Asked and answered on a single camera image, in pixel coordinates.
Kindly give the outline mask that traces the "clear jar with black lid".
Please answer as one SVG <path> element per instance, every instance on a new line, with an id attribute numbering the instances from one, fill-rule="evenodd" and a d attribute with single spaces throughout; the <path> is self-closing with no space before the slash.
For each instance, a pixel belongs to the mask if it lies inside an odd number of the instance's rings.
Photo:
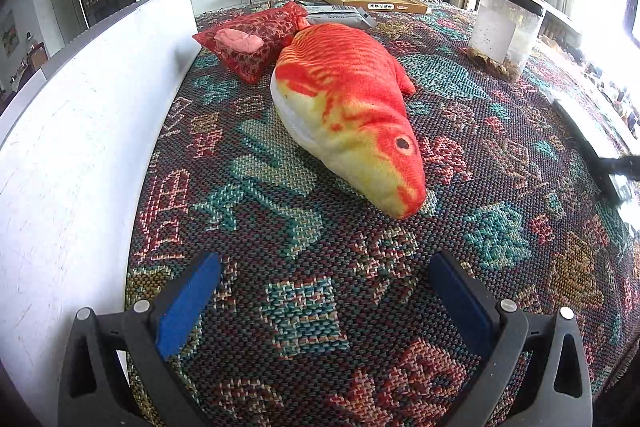
<path id="1" fill-rule="evenodd" d="M 518 81 L 544 14 L 536 0 L 480 0 L 466 54 L 491 76 Z"/>

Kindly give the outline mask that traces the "wooden railing bench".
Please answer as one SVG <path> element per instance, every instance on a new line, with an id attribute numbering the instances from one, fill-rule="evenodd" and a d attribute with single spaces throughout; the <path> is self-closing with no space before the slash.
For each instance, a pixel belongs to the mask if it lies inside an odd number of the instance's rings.
<path id="1" fill-rule="evenodd" d="M 557 43 L 579 48 L 582 45 L 582 31 L 567 15 L 544 0 L 532 0 L 542 6 L 546 12 L 539 33 Z M 462 0 L 462 8 L 476 11 L 480 0 Z"/>

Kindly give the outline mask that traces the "red mesh gift pouch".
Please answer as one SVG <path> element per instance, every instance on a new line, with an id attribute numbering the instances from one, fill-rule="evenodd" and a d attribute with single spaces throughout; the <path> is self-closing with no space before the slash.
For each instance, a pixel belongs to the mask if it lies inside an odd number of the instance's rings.
<path id="1" fill-rule="evenodd" d="M 246 83 L 256 83 L 296 34 L 309 27 L 308 12 L 294 1 L 210 26 L 193 39 Z"/>

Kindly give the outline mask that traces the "white cardboard storage box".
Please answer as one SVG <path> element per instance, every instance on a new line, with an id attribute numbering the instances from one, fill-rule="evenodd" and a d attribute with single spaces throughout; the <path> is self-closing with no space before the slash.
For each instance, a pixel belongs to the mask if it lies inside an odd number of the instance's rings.
<path id="1" fill-rule="evenodd" d="M 1 361 L 42 425 L 76 311 L 124 306 L 134 217 L 194 58 L 191 0 L 144 0 L 86 31 L 1 117 Z"/>

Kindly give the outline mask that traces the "orange plush fish toy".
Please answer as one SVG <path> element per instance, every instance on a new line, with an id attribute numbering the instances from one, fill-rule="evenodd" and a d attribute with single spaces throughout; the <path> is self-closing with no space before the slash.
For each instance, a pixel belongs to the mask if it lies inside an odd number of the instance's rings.
<path id="1" fill-rule="evenodd" d="M 292 139 L 395 219 L 426 199 L 405 98 L 416 92 L 378 40 L 338 23 L 299 31 L 278 57 L 271 98 Z"/>

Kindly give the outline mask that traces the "flat yellow cardboard box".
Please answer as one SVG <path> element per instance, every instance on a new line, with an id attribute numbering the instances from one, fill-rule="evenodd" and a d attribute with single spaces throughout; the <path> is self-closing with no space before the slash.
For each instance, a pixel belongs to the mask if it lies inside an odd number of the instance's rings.
<path id="1" fill-rule="evenodd" d="M 421 0 L 322 0 L 333 5 L 348 5 L 374 12 L 401 12 L 424 15 L 430 7 Z"/>

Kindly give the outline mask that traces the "patterned woven tablecloth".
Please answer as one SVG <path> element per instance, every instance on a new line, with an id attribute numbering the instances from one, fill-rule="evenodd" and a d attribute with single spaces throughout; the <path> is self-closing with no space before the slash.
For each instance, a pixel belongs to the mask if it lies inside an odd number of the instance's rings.
<path id="1" fill-rule="evenodd" d="M 428 285 L 454 254 L 529 312 L 572 308 L 591 391 L 639 351 L 639 243 L 550 103 L 599 124 L 602 98 L 537 44 L 516 83 L 468 60 L 470 12 L 382 14 L 373 37 L 416 83 L 408 116 L 427 199 L 394 220 L 297 146 L 267 79 L 201 51 L 142 186 L 128 303 L 204 251 L 220 285 L 170 363 L 213 426 L 433 426 L 477 367 Z"/>

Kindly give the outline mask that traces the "white barcode mailer pouch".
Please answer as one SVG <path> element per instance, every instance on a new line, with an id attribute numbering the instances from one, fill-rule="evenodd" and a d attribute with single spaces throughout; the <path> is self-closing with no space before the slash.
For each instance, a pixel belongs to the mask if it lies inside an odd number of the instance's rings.
<path id="1" fill-rule="evenodd" d="M 363 8 L 349 5 L 310 4 L 305 6 L 311 25 L 337 23 L 357 29 L 375 28 L 375 18 Z"/>

